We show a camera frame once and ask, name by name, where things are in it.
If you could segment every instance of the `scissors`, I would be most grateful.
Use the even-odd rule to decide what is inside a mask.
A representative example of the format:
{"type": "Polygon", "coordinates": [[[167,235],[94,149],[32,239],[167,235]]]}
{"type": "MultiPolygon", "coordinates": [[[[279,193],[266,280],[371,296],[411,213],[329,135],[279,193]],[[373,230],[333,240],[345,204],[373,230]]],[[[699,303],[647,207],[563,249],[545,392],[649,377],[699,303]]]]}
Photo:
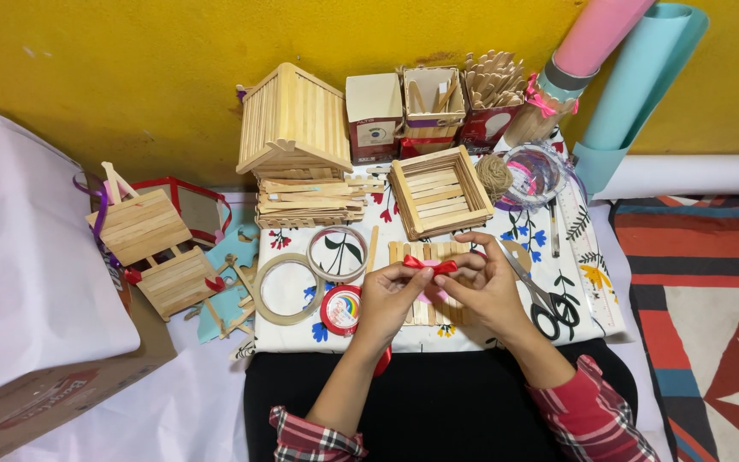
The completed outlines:
{"type": "Polygon", "coordinates": [[[535,327],[538,328],[538,331],[540,331],[544,337],[550,341],[556,341],[561,336],[561,328],[559,324],[563,324],[566,327],[575,327],[580,324],[580,316],[577,314],[577,310],[569,300],[564,299],[556,293],[549,293],[540,289],[538,284],[535,284],[535,281],[529,277],[529,274],[526,273],[526,269],[518,263],[515,257],[513,257],[501,243],[498,243],[498,245],[501,246],[503,254],[507,256],[509,264],[512,265],[512,268],[518,274],[520,280],[522,280],[523,283],[526,284],[526,288],[529,289],[529,295],[532,298],[532,308],[529,310],[529,319],[532,320],[532,324],[535,324],[535,327]],[[561,305],[563,306],[563,314],[558,310],[558,307],[561,305]],[[548,334],[540,326],[538,321],[540,317],[545,317],[549,323],[552,324],[554,331],[551,334],[548,334]]]}

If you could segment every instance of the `black scissor handle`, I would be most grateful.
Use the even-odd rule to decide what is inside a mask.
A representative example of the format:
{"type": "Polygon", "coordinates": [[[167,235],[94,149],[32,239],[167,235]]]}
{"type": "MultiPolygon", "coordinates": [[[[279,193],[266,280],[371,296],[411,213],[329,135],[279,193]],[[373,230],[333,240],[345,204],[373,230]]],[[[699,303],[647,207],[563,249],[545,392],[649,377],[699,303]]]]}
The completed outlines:
{"type": "Polygon", "coordinates": [[[552,306],[550,308],[552,309],[555,318],[557,318],[561,324],[566,327],[575,327],[580,324],[580,315],[577,313],[575,305],[572,305],[566,297],[558,295],[557,293],[550,293],[549,299],[552,300],[552,306]],[[558,309],[561,305],[563,305],[562,311],[558,309]]]}
{"type": "Polygon", "coordinates": [[[538,303],[532,303],[532,308],[529,310],[529,313],[532,318],[532,324],[535,324],[535,327],[544,337],[550,341],[556,341],[561,336],[561,328],[558,326],[558,320],[555,319],[555,316],[552,313],[541,307],[538,303]],[[547,334],[540,326],[540,323],[538,322],[539,317],[545,317],[546,320],[549,321],[549,324],[552,324],[554,331],[551,335],[547,334]]]}

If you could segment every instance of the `pink rolled paper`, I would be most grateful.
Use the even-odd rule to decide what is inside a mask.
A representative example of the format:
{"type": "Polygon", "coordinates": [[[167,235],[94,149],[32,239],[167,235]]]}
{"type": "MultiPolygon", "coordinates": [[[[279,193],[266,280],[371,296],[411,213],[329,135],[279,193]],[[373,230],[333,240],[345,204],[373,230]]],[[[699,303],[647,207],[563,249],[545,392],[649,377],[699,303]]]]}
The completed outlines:
{"type": "Polygon", "coordinates": [[[555,65],[573,76],[591,76],[653,3],[590,0],[555,52],[555,65]]]}

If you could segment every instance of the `pen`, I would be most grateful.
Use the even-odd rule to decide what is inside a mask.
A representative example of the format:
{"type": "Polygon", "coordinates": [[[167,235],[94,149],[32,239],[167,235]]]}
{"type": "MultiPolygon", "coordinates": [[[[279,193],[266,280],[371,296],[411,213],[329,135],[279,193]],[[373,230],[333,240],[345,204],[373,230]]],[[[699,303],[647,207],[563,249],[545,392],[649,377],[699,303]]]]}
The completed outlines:
{"type": "Polygon", "coordinates": [[[558,206],[558,200],[552,198],[549,201],[549,219],[552,222],[552,257],[558,258],[561,256],[561,241],[558,236],[558,221],[555,219],[555,208],[558,206]]]}

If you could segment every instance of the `twine ball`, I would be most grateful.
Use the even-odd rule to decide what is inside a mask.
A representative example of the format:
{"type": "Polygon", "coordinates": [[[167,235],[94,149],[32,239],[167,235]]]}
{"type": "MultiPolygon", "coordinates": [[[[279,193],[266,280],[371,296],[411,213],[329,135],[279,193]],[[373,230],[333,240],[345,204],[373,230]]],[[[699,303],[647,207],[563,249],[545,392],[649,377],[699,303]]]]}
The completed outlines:
{"type": "Polygon", "coordinates": [[[503,159],[495,154],[485,155],[476,163],[475,170],[480,184],[484,186],[489,201],[493,204],[500,201],[501,196],[512,185],[512,173],[503,159]]]}

